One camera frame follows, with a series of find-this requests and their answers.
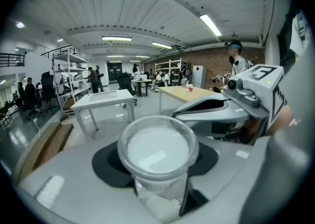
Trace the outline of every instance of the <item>brick wall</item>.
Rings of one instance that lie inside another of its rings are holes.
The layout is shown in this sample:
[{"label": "brick wall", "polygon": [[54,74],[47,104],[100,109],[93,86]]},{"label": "brick wall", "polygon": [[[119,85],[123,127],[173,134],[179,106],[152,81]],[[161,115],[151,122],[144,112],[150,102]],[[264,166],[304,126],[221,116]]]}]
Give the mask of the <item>brick wall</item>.
[{"label": "brick wall", "polygon": [[[255,58],[248,56],[248,54],[250,54],[252,56],[258,57],[257,64],[265,64],[265,55],[263,49],[245,47],[245,50],[246,52],[242,52],[242,56],[245,59],[255,62]],[[228,61],[227,48],[212,48],[168,56],[145,63],[144,70],[150,72],[151,66],[153,73],[155,73],[155,63],[167,62],[169,60],[179,60],[180,58],[182,58],[182,61],[189,60],[193,65],[203,65],[207,68],[206,89],[213,88],[213,86],[222,86],[223,84],[213,83],[210,78],[214,78],[218,74],[223,76],[225,73],[231,73],[232,70],[232,66]]]}]

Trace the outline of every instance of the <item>ceiling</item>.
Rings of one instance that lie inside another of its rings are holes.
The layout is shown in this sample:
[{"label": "ceiling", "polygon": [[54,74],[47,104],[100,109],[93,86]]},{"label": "ceiling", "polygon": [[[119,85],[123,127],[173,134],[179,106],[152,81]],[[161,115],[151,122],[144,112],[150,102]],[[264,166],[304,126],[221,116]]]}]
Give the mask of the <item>ceiling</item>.
[{"label": "ceiling", "polygon": [[[204,44],[265,39],[273,0],[22,0],[18,10],[55,37],[82,48],[91,57],[157,56]],[[199,16],[208,14],[222,36],[216,37]],[[123,43],[103,35],[131,36]],[[175,46],[162,49],[151,43]]]},{"label": "ceiling", "polygon": [[[25,73],[19,73],[19,81],[23,81],[24,78],[25,78]],[[15,85],[15,83],[16,83],[15,82],[15,74],[0,76],[0,83],[3,80],[5,80],[5,82],[0,85],[0,90]]]}]

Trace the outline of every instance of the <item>ceiling light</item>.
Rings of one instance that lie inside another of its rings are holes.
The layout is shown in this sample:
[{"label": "ceiling light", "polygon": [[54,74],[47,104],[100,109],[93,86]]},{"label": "ceiling light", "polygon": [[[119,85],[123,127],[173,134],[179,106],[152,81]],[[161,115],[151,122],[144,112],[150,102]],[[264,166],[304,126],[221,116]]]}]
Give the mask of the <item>ceiling light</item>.
[{"label": "ceiling light", "polygon": [[222,36],[221,32],[217,28],[217,26],[212,22],[210,17],[207,14],[200,16],[201,20],[206,23],[207,26],[213,31],[216,36]]},{"label": "ceiling light", "polygon": [[160,44],[160,43],[156,43],[156,42],[152,42],[153,45],[157,45],[157,46],[161,46],[161,47],[165,47],[167,49],[173,49],[173,47],[170,47],[168,45],[163,45],[163,44]]},{"label": "ceiling light", "polygon": [[17,28],[23,28],[25,25],[22,22],[17,22],[16,27]]},{"label": "ceiling light", "polygon": [[117,36],[102,36],[103,40],[122,40],[122,41],[131,41],[132,37],[117,37]]}]

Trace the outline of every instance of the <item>white table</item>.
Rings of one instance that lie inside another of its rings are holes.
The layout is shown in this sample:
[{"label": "white table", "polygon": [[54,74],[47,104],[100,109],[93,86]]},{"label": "white table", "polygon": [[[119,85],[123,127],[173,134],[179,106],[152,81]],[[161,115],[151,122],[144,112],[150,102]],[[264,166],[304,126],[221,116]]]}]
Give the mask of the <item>white table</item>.
[{"label": "white table", "polygon": [[127,108],[128,108],[129,122],[134,121],[134,108],[133,108],[133,101],[132,101],[133,96],[129,93],[129,91],[127,89],[109,91],[109,92],[101,92],[100,94],[112,93],[112,92],[116,92],[116,97],[103,98],[103,99],[98,99],[98,100],[90,100],[90,97],[93,96],[94,94],[85,95],[71,107],[71,109],[73,110],[74,115],[75,115],[76,119],[78,120],[78,123],[82,129],[83,134],[90,141],[92,141],[91,136],[90,136],[87,128],[85,127],[83,120],[82,120],[82,117],[80,115],[80,112],[82,110],[85,110],[85,109],[89,110],[93,124],[94,124],[96,130],[98,130],[98,126],[96,124],[94,115],[92,113],[92,108],[99,108],[99,107],[105,107],[105,106],[110,106],[110,105],[116,105],[119,103],[126,103]]}]

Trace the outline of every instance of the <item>floor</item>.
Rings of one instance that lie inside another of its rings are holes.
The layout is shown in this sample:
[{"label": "floor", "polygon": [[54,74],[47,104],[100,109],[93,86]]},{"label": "floor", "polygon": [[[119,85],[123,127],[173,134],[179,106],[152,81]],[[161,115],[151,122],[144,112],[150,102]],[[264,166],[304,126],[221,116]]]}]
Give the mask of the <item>floor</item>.
[{"label": "floor", "polygon": [[[105,91],[117,90],[118,83],[110,83],[107,87],[104,87]],[[152,116],[158,114],[158,96],[157,92],[148,90],[148,96],[137,97],[137,106],[134,107],[135,118],[139,119],[146,116]],[[171,116],[172,113],[182,105],[181,102],[162,95],[162,114]],[[104,140],[108,143],[118,140],[120,134],[129,124],[127,118],[127,109],[123,108],[123,105],[117,104],[116,106],[102,107],[93,109],[93,114],[99,130],[96,131],[92,123],[91,116],[88,111],[81,113],[84,123],[88,131],[91,133],[92,140]],[[62,116],[61,111],[58,109],[53,110],[53,114],[48,112],[45,116],[38,116],[37,126],[44,131],[52,122],[58,122]],[[76,146],[87,142],[81,128],[79,127],[77,120],[74,116],[62,122],[62,124],[73,124],[74,129],[67,141],[65,148]],[[25,112],[17,112],[12,116],[12,122],[4,131],[0,130],[0,163],[3,165],[8,174],[11,174],[21,157],[21,155],[27,152],[25,151],[29,143],[36,141],[38,137],[38,128],[34,122],[26,120]]]},{"label": "floor", "polygon": [[[37,126],[42,128],[58,111],[59,108],[54,108],[51,112],[39,114]],[[15,112],[11,115],[10,123],[5,123],[0,129],[0,163],[8,174],[12,173],[20,156],[39,132],[35,123],[26,119],[26,115],[27,111]]]}]

